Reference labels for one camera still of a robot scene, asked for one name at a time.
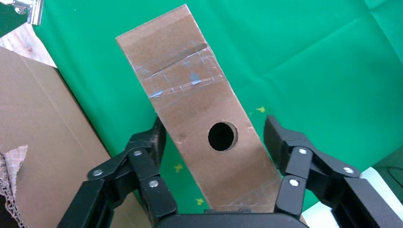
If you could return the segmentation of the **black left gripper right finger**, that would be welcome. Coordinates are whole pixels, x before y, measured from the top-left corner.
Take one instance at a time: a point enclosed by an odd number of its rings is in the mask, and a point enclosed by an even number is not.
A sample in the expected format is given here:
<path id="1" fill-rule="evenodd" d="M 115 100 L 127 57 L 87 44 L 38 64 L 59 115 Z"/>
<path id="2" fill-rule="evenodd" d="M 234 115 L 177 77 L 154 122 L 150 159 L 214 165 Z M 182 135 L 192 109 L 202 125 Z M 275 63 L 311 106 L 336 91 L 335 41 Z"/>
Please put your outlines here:
<path id="1" fill-rule="evenodd" d="M 330 207 L 341 228 L 400 228 L 402 220 L 361 172 L 317 149 L 301 132 L 275 116 L 264 125 L 264 144 L 283 179 L 274 211 L 300 218 L 305 191 Z"/>

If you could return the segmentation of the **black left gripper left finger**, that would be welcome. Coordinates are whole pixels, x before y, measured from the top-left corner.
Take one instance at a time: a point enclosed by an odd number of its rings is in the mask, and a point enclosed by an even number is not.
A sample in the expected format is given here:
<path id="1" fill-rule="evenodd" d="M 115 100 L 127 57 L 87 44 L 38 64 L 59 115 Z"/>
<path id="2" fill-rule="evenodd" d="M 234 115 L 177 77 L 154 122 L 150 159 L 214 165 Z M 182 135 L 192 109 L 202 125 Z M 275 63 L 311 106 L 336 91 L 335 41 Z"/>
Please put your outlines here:
<path id="1" fill-rule="evenodd" d="M 108 228 L 114 210 L 138 191 L 152 227 L 178 213 L 160 175 L 167 131 L 160 118 L 151 129 L 133 134 L 124 150 L 87 174 L 58 224 L 59 228 Z"/>

